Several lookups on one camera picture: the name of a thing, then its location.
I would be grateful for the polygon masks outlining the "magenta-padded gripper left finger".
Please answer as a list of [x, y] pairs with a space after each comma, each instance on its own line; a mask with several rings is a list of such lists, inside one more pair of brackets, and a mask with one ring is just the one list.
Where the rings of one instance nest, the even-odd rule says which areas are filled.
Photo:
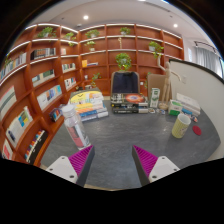
[[47, 171], [83, 187], [94, 155], [94, 146], [90, 145], [69, 157], [59, 157], [47, 168]]

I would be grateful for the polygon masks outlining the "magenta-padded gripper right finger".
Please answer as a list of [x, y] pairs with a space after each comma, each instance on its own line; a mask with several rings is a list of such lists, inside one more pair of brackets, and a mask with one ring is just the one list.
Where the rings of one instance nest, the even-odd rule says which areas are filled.
[[166, 156], [157, 157], [136, 145], [132, 146], [132, 156], [142, 186], [179, 171]]

